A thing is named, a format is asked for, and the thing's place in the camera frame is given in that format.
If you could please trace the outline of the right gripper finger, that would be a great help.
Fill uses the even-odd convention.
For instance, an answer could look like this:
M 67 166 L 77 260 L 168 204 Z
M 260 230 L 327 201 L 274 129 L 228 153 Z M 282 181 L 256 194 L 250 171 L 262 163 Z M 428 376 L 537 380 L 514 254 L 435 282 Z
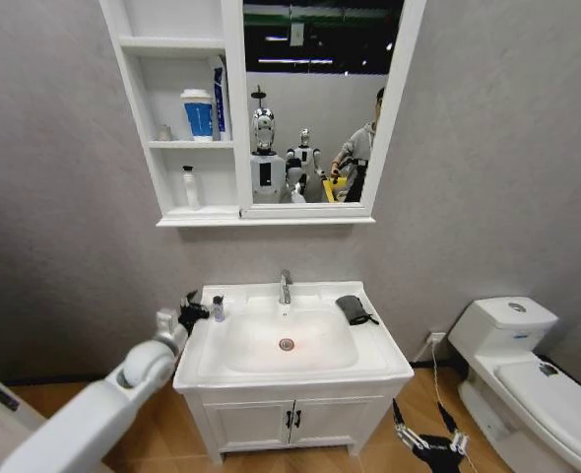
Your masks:
M 454 452 L 466 452 L 469 437 L 458 428 L 455 419 L 440 401 L 437 402 L 437 407 L 447 430 L 452 434 L 452 440 L 450 440 L 449 445 L 450 449 Z
M 398 403 L 395 398 L 392 399 L 393 419 L 395 425 L 395 433 L 397 437 L 403 442 L 408 449 L 414 449 L 417 446 L 417 441 L 414 437 L 414 432 L 411 431 L 405 424 L 404 417 L 400 411 Z

